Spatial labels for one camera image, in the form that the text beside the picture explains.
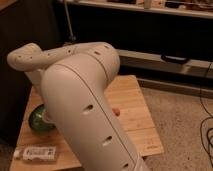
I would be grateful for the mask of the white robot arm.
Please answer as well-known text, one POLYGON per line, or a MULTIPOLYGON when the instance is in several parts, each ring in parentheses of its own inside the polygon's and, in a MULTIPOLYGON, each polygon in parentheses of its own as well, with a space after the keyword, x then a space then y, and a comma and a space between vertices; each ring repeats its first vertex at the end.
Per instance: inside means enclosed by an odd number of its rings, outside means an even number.
POLYGON ((104 94, 120 67, 112 45, 43 50, 29 43, 10 52, 7 62, 35 85, 48 119, 85 171, 150 171, 104 94))

